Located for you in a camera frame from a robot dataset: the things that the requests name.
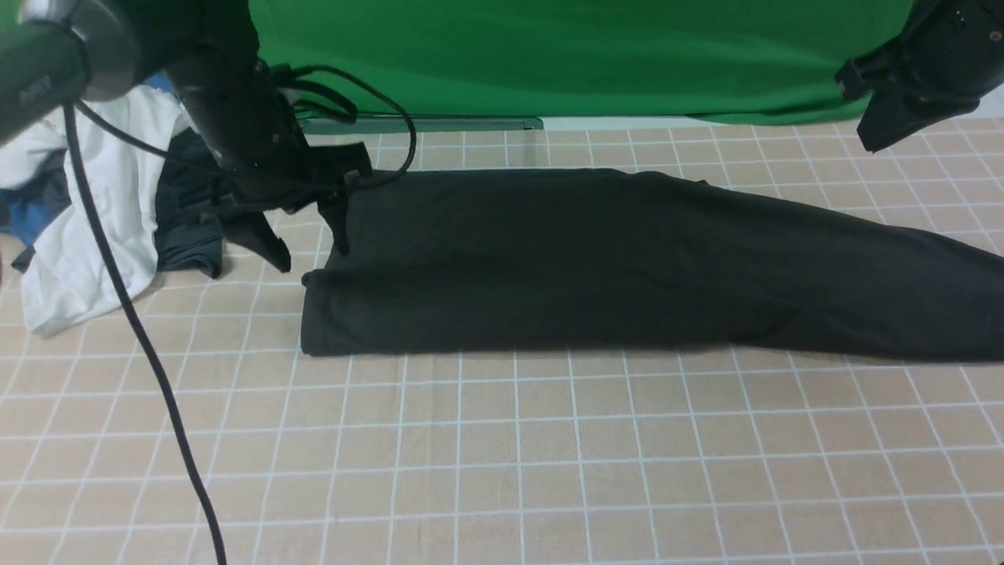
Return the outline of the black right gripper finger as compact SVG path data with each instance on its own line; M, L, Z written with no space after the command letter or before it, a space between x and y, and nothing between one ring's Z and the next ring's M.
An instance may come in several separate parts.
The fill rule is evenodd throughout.
M962 96L932 87L860 87L857 95L871 94L857 136L864 150L882 151L922 129L962 114Z

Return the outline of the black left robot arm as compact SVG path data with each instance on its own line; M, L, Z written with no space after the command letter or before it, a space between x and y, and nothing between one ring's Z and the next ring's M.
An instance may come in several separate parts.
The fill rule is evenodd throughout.
M178 197L182 221L216 221L226 239L289 272L288 247L264 214L315 205L348 254L348 196L372 167L361 146L308 146L286 97L302 71L269 67L259 48L246 1L25 1L2 37L2 139L62 104L115 100L164 74L218 175Z

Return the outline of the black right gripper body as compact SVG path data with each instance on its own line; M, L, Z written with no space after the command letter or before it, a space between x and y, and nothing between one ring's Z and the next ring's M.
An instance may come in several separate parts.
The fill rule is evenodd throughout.
M836 72L844 99L978 103L1003 82L1001 1L917 1L900 33Z

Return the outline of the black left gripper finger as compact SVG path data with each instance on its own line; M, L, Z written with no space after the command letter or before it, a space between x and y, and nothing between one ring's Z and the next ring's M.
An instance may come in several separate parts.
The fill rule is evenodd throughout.
M269 225L264 212L254 210L224 214L224 236L229 243L258 255L276 271L290 272L292 260L289 248Z
M324 193L316 201L317 211L329 226L333 237L333 249L339 255L349 254L349 237L347 234L347 216L349 197L361 184L359 174L344 174L340 183L336 183L329 192Z

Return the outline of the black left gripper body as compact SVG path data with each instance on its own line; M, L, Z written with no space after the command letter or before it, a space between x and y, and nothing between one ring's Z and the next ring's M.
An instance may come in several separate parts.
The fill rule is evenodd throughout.
M183 218L237 216L312 203L340 203L373 186L362 144L313 148L303 117L354 125L358 107L333 87L312 79L337 75L326 65L269 67L256 60L233 67L226 60L181 60L166 69L193 126L216 162L201 192L180 200Z

